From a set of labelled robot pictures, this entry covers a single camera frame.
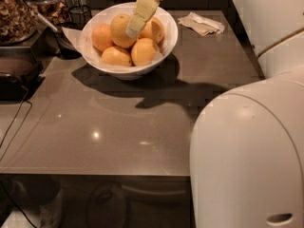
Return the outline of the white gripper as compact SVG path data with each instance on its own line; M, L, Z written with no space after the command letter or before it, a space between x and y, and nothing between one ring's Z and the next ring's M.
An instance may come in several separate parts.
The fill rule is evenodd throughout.
M136 38L144 29L146 23L152 18L159 4L160 0L137 0L125 33L130 38Z

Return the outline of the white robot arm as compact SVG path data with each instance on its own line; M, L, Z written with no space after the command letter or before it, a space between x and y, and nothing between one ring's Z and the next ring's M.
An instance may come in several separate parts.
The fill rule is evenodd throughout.
M304 228L304 0L233 3L265 78L196 120L196 228Z

